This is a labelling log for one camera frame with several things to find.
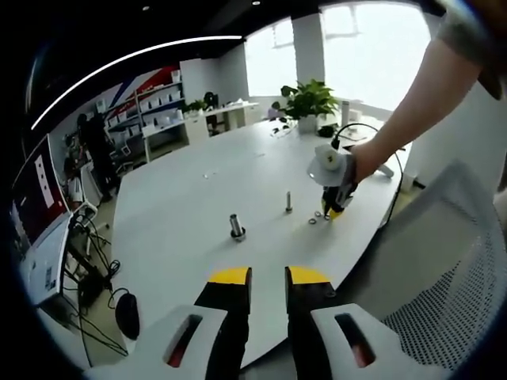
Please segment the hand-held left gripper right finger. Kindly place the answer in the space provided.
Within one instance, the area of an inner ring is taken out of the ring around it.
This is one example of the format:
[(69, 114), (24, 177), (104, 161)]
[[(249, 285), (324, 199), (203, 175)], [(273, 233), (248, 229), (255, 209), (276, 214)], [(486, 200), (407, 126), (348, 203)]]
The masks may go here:
[(298, 379), (408, 379), (396, 333), (356, 304), (341, 304), (322, 273), (285, 268), (288, 340)]

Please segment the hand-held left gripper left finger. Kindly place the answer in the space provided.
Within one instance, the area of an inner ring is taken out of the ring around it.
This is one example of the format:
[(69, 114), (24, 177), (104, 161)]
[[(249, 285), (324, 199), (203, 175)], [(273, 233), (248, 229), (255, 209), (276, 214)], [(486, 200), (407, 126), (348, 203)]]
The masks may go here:
[(252, 269), (211, 275), (192, 305), (161, 320), (162, 379), (237, 379), (249, 337)]

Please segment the person's right hand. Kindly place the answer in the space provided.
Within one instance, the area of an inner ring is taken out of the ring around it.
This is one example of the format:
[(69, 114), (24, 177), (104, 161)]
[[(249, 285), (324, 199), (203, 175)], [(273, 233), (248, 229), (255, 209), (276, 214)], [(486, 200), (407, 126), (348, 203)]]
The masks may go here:
[(356, 159), (357, 183), (372, 175), (384, 163), (381, 149), (373, 142), (355, 145), (351, 153)]

